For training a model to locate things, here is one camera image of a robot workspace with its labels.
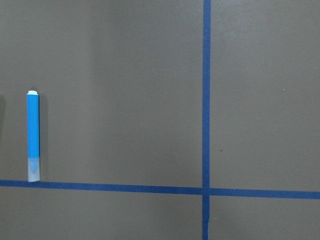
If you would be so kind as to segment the blue highlighter pen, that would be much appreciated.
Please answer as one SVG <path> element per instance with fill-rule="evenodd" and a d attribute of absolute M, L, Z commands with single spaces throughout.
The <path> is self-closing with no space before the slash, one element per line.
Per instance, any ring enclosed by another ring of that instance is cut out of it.
<path fill-rule="evenodd" d="M 40 180 L 40 109 L 39 94 L 29 90 L 26 94 L 27 108 L 27 158 L 28 182 Z"/>

